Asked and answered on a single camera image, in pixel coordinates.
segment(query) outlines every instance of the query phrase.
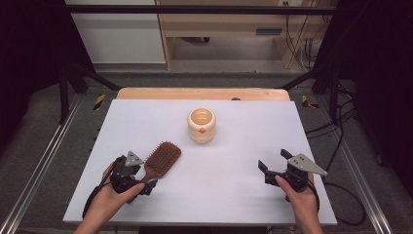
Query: aluminum rail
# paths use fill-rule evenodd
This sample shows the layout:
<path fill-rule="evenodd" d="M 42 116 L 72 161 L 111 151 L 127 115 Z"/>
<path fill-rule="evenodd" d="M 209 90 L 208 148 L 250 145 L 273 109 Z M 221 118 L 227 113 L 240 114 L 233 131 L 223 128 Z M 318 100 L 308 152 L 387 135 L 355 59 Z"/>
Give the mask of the aluminum rail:
<path fill-rule="evenodd" d="M 72 120 L 79 108 L 82 98 L 82 95 L 75 95 L 71 104 L 71 111 L 69 115 L 62 124 L 58 125 L 55 134 L 52 137 L 45 152 L 43 153 L 42 158 L 37 164 L 36 169 L 34 170 L 27 184 L 25 185 L 12 210 L 9 212 L 9 215 L 0 226 L 1 234 L 13 234 L 18 230 L 19 224 L 25 212 L 27 211 L 27 208 L 30 205 L 31 200 L 34 197 L 34 194 L 40 186 L 40 183 L 42 182 L 42 179 L 46 174 L 48 167 L 50 166 L 53 158 L 56 155 L 56 152 L 61 144 L 61 141 L 63 140 L 70 124 L 72 123 Z"/>
<path fill-rule="evenodd" d="M 52 11 L 76 14 L 220 14 L 347 16 L 356 11 L 336 7 L 175 6 L 175 5 L 43 5 Z"/>
<path fill-rule="evenodd" d="M 331 120 L 327 111 L 328 104 L 326 97 L 317 97 L 317 99 L 320 103 L 320 107 L 325 117 L 327 118 L 327 120 Z M 337 142 L 340 138 L 340 133 L 338 131 L 339 130 L 333 132 Z M 349 170 L 350 177 L 352 178 L 352 181 L 355 185 L 358 196 L 362 204 L 364 205 L 365 210 L 370 217 L 371 223 L 376 229 L 376 232 L 380 234 L 392 234 L 393 231 L 389 225 L 389 222 L 387 221 L 386 216 L 380 208 L 380 205 L 377 202 L 373 191 L 371 191 L 367 180 L 361 172 L 361 169 L 359 168 L 355 157 L 353 156 L 352 151 L 350 150 L 345 140 L 342 140 L 340 148 L 342 150 L 344 162 L 347 166 L 347 170 Z"/>

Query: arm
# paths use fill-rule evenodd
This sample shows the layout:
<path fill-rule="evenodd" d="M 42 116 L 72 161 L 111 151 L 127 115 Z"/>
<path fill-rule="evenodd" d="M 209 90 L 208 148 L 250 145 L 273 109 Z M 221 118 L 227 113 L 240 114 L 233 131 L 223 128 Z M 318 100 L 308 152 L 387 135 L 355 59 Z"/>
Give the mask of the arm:
<path fill-rule="evenodd" d="M 304 234 L 323 233 L 319 224 L 316 196 L 310 188 L 307 187 L 303 192 L 297 193 L 282 177 L 276 176 L 276 180 L 291 202 L 295 221 L 300 230 Z M 309 180 L 314 183 L 314 176 L 311 173 L 309 173 Z"/>
<path fill-rule="evenodd" d="M 102 178 L 110 173 L 110 166 L 111 165 L 104 171 Z M 104 185 L 94 197 L 83 221 L 74 232 L 75 234 L 97 233 L 99 228 L 115 215 L 128 200 L 133 198 L 145 187 L 144 183 L 140 183 L 127 191 L 118 194 L 113 190 L 109 178 L 105 183 L 108 184 Z"/>

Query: white wall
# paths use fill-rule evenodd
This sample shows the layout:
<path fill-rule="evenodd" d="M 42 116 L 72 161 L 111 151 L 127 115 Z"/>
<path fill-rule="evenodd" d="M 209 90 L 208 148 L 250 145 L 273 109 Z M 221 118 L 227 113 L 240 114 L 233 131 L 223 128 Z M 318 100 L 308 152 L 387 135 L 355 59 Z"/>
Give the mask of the white wall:
<path fill-rule="evenodd" d="M 154 0 L 65 0 L 66 4 L 154 5 Z M 156 15 L 72 14 L 93 63 L 166 63 Z"/>

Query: brown hairbrush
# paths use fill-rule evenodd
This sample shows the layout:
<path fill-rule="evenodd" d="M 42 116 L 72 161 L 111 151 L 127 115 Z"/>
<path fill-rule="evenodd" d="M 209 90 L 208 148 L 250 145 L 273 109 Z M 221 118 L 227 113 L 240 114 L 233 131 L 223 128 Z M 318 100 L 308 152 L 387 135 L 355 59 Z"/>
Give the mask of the brown hairbrush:
<path fill-rule="evenodd" d="M 159 144 L 145 162 L 146 175 L 141 181 L 148 182 L 151 179 L 162 177 L 176 162 L 180 154 L 180 148 L 171 142 Z"/>

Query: white tabletop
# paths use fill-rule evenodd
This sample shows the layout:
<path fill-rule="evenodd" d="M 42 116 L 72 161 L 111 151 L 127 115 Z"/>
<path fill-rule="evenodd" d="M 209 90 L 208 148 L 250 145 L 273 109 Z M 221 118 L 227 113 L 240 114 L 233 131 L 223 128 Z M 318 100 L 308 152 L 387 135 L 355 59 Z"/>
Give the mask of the white tabletop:
<path fill-rule="evenodd" d="M 216 115 L 216 136 L 197 144 L 187 134 L 187 115 L 206 107 Z M 102 172 L 132 150 L 145 159 L 162 141 L 182 154 L 150 196 L 138 196 L 110 220 L 123 225 L 280 225 L 295 223 L 284 193 L 264 182 L 258 160 L 283 172 L 282 148 L 314 160 L 295 103 L 254 100 L 112 101 L 63 221 L 78 223 Z M 144 176 L 144 169 L 137 178 Z M 318 175 L 319 220 L 337 221 Z"/>

